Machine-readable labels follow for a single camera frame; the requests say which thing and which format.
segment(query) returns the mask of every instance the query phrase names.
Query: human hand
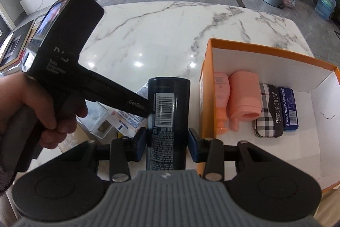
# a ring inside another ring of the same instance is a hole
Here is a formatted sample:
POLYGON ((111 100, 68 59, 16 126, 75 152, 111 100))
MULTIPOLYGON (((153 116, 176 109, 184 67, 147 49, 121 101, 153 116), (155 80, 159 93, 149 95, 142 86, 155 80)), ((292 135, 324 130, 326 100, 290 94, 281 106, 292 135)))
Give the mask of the human hand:
POLYGON ((46 128, 41 134, 39 144, 54 149, 68 133, 77 127, 76 115, 86 117, 87 107, 80 107, 72 118, 56 121, 53 99, 36 81, 29 79, 22 72, 0 77, 0 134, 6 131, 10 118, 26 104, 31 107, 37 118, 46 128))

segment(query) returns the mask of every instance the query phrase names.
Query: gray tile floor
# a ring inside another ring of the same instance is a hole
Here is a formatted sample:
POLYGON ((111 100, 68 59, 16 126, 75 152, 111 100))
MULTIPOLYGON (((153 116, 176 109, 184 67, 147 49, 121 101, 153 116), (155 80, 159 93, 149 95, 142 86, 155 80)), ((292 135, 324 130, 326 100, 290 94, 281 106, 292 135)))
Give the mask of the gray tile floor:
MULTIPOLYGON (((265 3, 263 0, 97 0, 97 2, 102 6, 147 1, 197 1, 233 5, 291 19, 301 30, 302 35, 306 39, 316 58, 340 67, 340 34, 338 37, 335 33, 335 31, 340 33, 340 30, 332 21, 326 22, 320 18, 314 11, 313 4, 308 1, 303 2, 296 0, 295 9, 279 9, 265 3)), ((46 13, 47 10, 48 9, 43 9, 26 17, 19 25, 46 13)))

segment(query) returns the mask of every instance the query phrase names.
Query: metal screw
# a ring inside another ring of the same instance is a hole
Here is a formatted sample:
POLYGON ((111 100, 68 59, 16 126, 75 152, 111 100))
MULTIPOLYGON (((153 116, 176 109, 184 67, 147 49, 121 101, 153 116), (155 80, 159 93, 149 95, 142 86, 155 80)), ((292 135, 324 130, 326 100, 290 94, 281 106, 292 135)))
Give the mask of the metal screw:
POLYGON ((216 172, 210 172, 205 176, 205 179, 211 182, 218 182, 222 179, 222 175, 216 172))
POLYGON ((171 174, 169 172, 165 172, 161 175, 164 179, 168 179, 171 177, 171 174))
POLYGON ((129 177, 124 173, 117 173, 112 176, 112 181, 122 183, 128 181, 129 177))

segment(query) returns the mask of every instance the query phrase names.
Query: marble countertop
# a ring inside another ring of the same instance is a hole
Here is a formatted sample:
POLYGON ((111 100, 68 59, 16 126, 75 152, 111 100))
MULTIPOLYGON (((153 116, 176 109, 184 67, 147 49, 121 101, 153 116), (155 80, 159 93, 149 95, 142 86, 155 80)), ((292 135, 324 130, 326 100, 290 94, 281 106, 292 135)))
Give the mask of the marble countertop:
POLYGON ((246 8, 197 2, 104 7, 79 63, 137 91, 149 78, 190 79, 189 127, 198 130, 199 78, 209 38, 279 47, 313 56, 291 20, 246 8))

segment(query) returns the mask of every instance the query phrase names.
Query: orange box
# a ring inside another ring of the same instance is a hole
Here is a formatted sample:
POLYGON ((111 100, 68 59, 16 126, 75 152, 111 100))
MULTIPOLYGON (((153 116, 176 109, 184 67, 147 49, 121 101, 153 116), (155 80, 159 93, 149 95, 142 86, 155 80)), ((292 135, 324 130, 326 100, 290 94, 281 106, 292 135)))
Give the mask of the orange box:
MULTIPOLYGON (((225 145, 247 140, 310 174, 323 192, 340 184, 340 72, 321 60, 267 46, 210 39, 200 78, 200 134, 217 137, 225 145), (261 83, 294 90, 299 128, 279 138, 260 138, 251 122, 238 132, 216 135, 214 71, 259 75, 261 83)), ((225 163, 226 179, 236 175, 225 163)))

